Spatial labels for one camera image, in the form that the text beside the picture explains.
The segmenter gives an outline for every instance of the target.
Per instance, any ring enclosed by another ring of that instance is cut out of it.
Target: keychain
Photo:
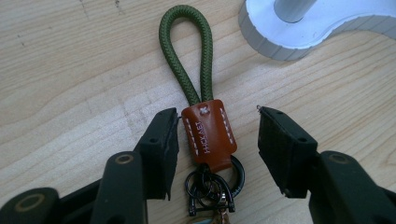
[[[200,84],[202,101],[172,46],[170,31],[173,22],[178,18],[190,19],[201,34]],[[190,196],[189,213],[194,217],[197,212],[209,210],[214,212],[212,218],[192,223],[229,223],[227,210],[230,213],[235,210],[233,198],[244,186],[245,172],[240,161],[232,156],[237,145],[224,105],[221,100],[213,97],[213,42],[209,24],[201,12],[194,7],[172,7],[163,15],[159,38],[163,55],[190,105],[181,112],[191,155],[198,164],[197,170],[192,172],[185,182],[186,191]],[[228,183],[215,173],[232,167],[235,169],[236,181],[230,188]]]

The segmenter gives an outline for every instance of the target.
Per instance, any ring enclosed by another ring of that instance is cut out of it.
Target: white curved object
[[[246,0],[239,25],[251,47],[276,60],[303,58],[343,31],[369,30],[396,39],[396,0],[318,0],[295,23],[282,21],[274,5],[275,0]]]

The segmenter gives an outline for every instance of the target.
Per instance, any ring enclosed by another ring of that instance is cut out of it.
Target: brown leather tab
[[[181,117],[195,162],[207,163],[213,173],[232,166],[237,146],[221,100],[187,107]]]

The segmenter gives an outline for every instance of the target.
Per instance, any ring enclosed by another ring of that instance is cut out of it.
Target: wooden table
[[[158,40],[177,4],[198,8],[214,38],[213,85],[227,109],[247,180],[232,223],[312,223],[308,200],[279,192],[258,155],[259,113],[288,113],[318,151],[355,157],[396,190],[396,41],[370,32],[326,40],[295,62],[270,60],[242,37],[242,1],[10,1],[0,3],[0,205],[32,188],[61,196],[100,178],[113,154],[133,150],[153,116],[188,106]],[[198,87],[200,38],[178,22],[172,39]],[[186,223],[194,169],[184,127],[172,200],[148,201],[149,223]]]

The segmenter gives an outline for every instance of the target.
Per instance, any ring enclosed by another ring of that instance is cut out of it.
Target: braided cord
[[[212,32],[204,15],[194,7],[176,6],[170,8],[164,15],[160,24],[160,45],[163,55],[168,61],[178,83],[186,95],[189,105],[199,104],[201,101],[194,89],[186,70],[178,59],[171,41],[172,23],[178,18],[190,19],[199,29],[202,39],[201,55],[201,98],[202,101],[213,100],[212,91],[212,60],[213,60],[213,42]]]

